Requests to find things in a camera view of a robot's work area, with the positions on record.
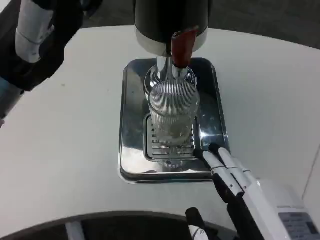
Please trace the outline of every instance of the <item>black coffee machine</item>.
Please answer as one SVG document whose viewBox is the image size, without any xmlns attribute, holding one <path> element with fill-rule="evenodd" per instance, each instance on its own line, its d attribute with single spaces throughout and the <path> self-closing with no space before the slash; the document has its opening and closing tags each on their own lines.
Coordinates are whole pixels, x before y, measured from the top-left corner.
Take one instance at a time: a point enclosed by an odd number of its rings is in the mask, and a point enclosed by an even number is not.
<svg viewBox="0 0 320 240">
<path fill-rule="evenodd" d="M 174 33 L 198 26 L 194 51 L 205 42 L 212 0 L 134 0 L 138 42 L 158 56 L 171 55 Z"/>
<path fill-rule="evenodd" d="M 204 58 L 192 58 L 183 67 L 173 60 L 177 33 L 196 28 L 190 53 L 205 43 L 211 5 L 211 0 L 133 2 L 137 41 L 156 58 L 134 60 L 123 72 L 119 171 L 130 183 L 210 180 L 194 150 L 208 150 L 211 143 L 229 148 L 215 68 Z M 148 95 L 156 84 L 177 76 L 196 86 L 200 105 L 189 139 L 168 147 L 155 135 Z"/>
</svg>

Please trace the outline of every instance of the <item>stainless steel tray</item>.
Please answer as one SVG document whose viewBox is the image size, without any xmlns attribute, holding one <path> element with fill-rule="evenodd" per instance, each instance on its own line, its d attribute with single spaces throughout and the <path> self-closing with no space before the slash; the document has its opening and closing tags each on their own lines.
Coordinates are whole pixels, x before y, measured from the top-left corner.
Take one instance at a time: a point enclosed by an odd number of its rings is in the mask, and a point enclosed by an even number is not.
<svg viewBox="0 0 320 240">
<path fill-rule="evenodd" d="M 137 59 L 130 62 L 123 72 L 120 174 L 131 183 L 208 180 L 211 177 L 209 170 L 190 153 L 193 148 L 208 150 L 211 143 L 229 149 L 215 68 L 204 58 L 192 58 L 190 67 L 197 77 L 200 95 L 192 136 L 186 148 L 166 149 L 152 139 L 152 122 L 144 93 L 144 78 L 155 64 L 155 59 Z M 165 154 L 153 154 L 153 150 Z"/>
</svg>

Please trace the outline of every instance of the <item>white table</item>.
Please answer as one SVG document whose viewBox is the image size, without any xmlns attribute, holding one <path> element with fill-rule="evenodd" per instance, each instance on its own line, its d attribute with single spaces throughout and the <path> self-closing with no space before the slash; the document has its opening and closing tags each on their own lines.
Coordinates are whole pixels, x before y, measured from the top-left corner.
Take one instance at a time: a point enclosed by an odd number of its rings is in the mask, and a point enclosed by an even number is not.
<svg viewBox="0 0 320 240">
<path fill-rule="evenodd" d="M 232 153 L 303 196 L 320 144 L 320 51 L 210 29 L 194 56 L 216 68 Z M 123 69 L 153 57 L 133 26 L 82 29 L 58 72 L 21 99 L 0 131 L 0 238 L 79 215 L 189 207 L 234 228 L 212 183 L 133 185 L 118 175 Z"/>
</svg>

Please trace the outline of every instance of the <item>red lever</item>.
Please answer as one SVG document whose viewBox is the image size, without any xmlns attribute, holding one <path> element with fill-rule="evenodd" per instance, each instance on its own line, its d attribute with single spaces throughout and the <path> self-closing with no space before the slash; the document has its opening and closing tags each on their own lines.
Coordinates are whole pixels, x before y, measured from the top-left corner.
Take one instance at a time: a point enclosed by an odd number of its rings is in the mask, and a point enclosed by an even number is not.
<svg viewBox="0 0 320 240">
<path fill-rule="evenodd" d="M 171 54 L 173 64 L 177 68 L 184 69 L 190 64 L 198 29 L 199 27 L 195 26 L 173 34 L 171 38 Z"/>
</svg>

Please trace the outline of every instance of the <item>clear drinking glass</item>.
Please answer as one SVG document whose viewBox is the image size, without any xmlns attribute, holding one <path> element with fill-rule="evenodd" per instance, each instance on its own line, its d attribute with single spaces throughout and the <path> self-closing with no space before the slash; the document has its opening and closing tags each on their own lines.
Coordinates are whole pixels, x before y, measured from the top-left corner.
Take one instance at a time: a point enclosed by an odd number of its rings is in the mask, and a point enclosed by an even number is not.
<svg viewBox="0 0 320 240">
<path fill-rule="evenodd" d="M 200 96 L 184 80 L 166 80 L 154 86 L 148 104 L 156 136 L 165 145 L 179 146 L 190 137 Z"/>
</svg>

